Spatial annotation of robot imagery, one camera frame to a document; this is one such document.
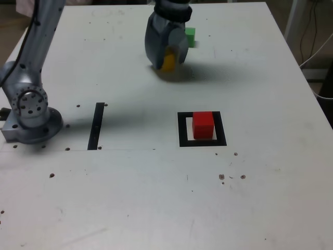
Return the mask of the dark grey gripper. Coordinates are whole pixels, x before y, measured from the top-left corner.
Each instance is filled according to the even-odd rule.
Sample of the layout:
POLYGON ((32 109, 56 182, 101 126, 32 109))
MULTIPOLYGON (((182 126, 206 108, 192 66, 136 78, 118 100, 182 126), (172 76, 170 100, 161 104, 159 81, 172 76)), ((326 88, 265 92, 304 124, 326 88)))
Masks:
POLYGON ((167 44, 175 54, 176 61, 183 64, 189 49, 185 24, 164 19, 153 12, 148 18, 145 52, 152 66, 157 70, 162 68, 167 44))

